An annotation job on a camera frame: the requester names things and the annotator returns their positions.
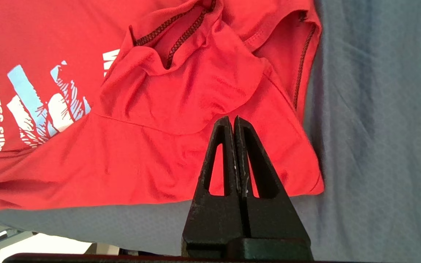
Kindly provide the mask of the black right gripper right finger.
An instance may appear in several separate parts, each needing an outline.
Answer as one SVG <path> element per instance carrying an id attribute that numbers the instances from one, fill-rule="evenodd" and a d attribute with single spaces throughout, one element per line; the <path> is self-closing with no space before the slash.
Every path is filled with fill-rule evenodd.
<path id="1" fill-rule="evenodd" d="M 241 117 L 234 122 L 239 198 L 244 229 L 251 238 L 308 239 L 255 128 Z"/>

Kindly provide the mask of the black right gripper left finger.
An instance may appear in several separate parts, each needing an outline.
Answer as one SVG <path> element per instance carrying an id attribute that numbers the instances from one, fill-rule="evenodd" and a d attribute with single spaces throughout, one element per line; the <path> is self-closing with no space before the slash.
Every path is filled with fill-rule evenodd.
<path id="1" fill-rule="evenodd" d="M 217 148 L 222 146 L 224 195 L 209 191 L 217 176 Z M 182 233 L 184 257 L 243 257 L 244 223 L 241 211 L 241 179 L 234 132 L 229 117 L 215 123 L 201 168 L 197 188 Z"/>

